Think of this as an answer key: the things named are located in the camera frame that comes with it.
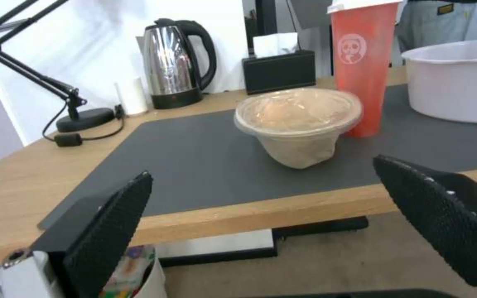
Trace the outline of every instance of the desk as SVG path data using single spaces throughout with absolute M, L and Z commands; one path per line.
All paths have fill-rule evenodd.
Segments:
M 406 83 L 405 68 L 391 68 L 388 85 Z M 333 78 L 319 79 L 318 87 L 334 88 Z M 0 261 L 10 251 L 27 247 L 41 231 L 36 228 L 45 215 L 65 198 L 139 124 L 167 118 L 229 110 L 246 98 L 244 91 L 206 96 L 189 107 L 151 111 L 129 118 L 118 135 L 81 147 L 59 148 L 37 141 L 0 161 Z M 83 132 L 96 136 L 110 132 L 118 123 Z M 477 180 L 477 170 L 466 172 Z M 133 245 L 216 236 L 278 228 L 333 219 L 395 211 L 382 185 L 367 185 L 316 194 L 277 198 L 261 202 L 199 209 L 144 217 Z

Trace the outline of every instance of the plastic lid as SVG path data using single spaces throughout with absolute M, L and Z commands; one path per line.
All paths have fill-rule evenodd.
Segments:
M 402 2 L 402 0 L 332 0 L 332 5 L 327 8 L 327 13 L 398 2 Z
M 235 111 L 235 121 L 254 135 L 310 136 L 349 130 L 361 113 L 360 100 L 351 93 L 299 88 L 244 100 Z

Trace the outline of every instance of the power cord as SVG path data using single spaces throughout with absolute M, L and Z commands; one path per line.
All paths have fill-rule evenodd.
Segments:
M 288 13 L 290 14 L 290 19 L 292 20 L 292 26 L 294 27 L 294 32 L 297 33 L 296 23 L 294 23 L 294 16 L 292 15 L 292 10 L 290 9 L 290 2 L 286 0 L 286 6 L 288 6 Z M 297 35 L 297 46 L 301 51 L 301 43 L 299 42 L 299 34 Z
M 58 147 L 74 147 L 74 146 L 81 145 L 82 141 L 95 141 L 98 139 L 108 138 L 118 134 L 125 127 L 125 112 L 123 110 L 123 107 L 121 107 L 121 105 L 118 104 L 115 106 L 115 118 L 121 121 L 121 126 L 114 132 L 111 132 L 103 136 L 86 137 L 86 138 L 81 137 L 80 134 L 78 134 L 77 132 L 70 133 L 70 134 L 58 134 L 58 135 L 55 135 L 54 138 L 47 136 L 46 131 L 49 129 L 51 124 L 53 124 L 53 122 L 60 116 L 60 114 L 64 112 L 66 107 L 67 107 L 67 103 L 65 103 L 64 107 L 62 107 L 60 111 L 56 113 L 56 115 L 54 115 L 54 117 L 51 120 L 49 120 L 49 122 L 45 125 L 45 127 L 42 130 L 42 136 L 48 141 L 55 142 L 58 145 Z
M 54 115 L 54 117 L 51 120 L 49 120 L 49 122 L 47 122 L 47 124 L 45 125 L 45 127 L 41 131 L 41 135 L 43 136 L 43 138 L 45 138 L 45 139 L 47 139 L 51 142 L 55 142 L 55 140 L 53 138 L 47 136 L 45 133 L 47 132 L 47 130 L 49 129 L 51 124 L 53 124 L 53 122 L 60 116 L 60 114 L 62 114 L 62 112 L 66 109 L 66 107 L 67 107 L 67 103 L 65 103 L 64 107 L 62 107 L 60 109 L 60 111 L 58 113 L 56 113 L 56 115 Z

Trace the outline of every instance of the electric kettle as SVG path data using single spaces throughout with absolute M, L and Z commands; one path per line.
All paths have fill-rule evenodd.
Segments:
M 200 75 L 189 36 L 199 36 L 209 57 L 209 69 Z M 202 100 L 216 72 L 211 36 L 194 21 L 158 19 L 145 28 L 142 55 L 152 102 L 156 109 L 187 106 Z

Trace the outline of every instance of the person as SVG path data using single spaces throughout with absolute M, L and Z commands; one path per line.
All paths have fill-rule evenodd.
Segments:
M 477 1 L 408 0 L 396 34 L 401 52 L 477 39 Z

